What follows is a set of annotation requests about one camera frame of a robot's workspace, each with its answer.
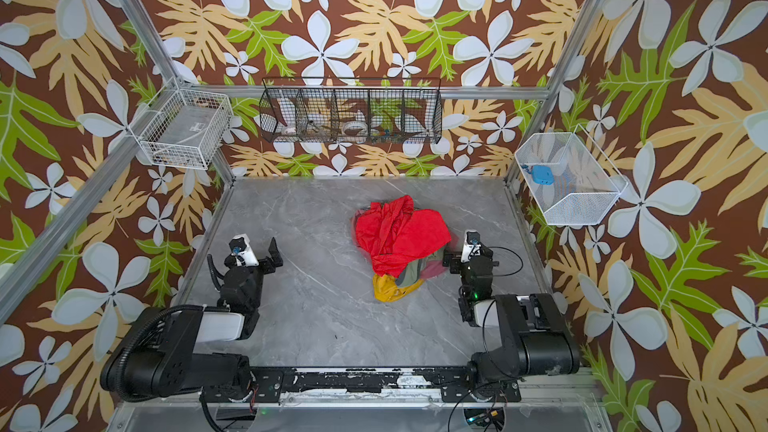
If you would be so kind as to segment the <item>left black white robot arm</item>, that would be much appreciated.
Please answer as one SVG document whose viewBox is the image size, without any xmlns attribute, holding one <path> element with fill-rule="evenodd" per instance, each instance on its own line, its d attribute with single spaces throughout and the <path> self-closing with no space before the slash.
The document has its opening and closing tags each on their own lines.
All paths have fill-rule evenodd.
<svg viewBox="0 0 768 432">
<path fill-rule="evenodd" d="M 199 392 L 204 398 L 242 401 L 253 394 L 249 359 L 234 353 L 198 353 L 210 342 L 251 337 L 260 318 L 264 277 L 284 265 L 275 238 L 258 258 L 247 235 L 229 241 L 227 270 L 207 256 L 218 299 L 212 306 L 181 304 L 140 313 L 102 368 L 99 383 L 124 402 Z"/>
</svg>

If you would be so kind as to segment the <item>yellow cloth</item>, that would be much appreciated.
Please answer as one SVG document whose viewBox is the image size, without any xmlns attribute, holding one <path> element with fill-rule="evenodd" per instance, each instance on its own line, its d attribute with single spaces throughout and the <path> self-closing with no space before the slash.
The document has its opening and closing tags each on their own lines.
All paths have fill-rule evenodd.
<svg viewBox="0 0 768 432">
<path fill-rule="evenodd" d="M 383 303 L 399 301 L 418 290 L 423 285 L 423 283 L 423 280 L 417 280 L 410 286 L 399 287 L 396 284 L 395 278 L 392 276 L 375 275 L 372 278 L 374 298 Z"/>
</svg>

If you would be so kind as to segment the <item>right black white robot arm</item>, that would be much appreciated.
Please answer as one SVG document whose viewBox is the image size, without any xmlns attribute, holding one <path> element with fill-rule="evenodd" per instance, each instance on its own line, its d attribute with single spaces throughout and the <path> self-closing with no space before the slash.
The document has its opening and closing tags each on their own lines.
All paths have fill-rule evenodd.
<svg viewBox="0 0 768 432">
<path fill-rule="evenodd" d="M 442 263 L 460 277 L 462 320 L 481 331 L 483 350 L 468 364 L 471 380 L 504 384 L 527 376 L 578 372 L 578 346 L 552 295 L 495 295 L 498 262 L 484 246 L 466 254 L 446 251 Z"/>
</svg>

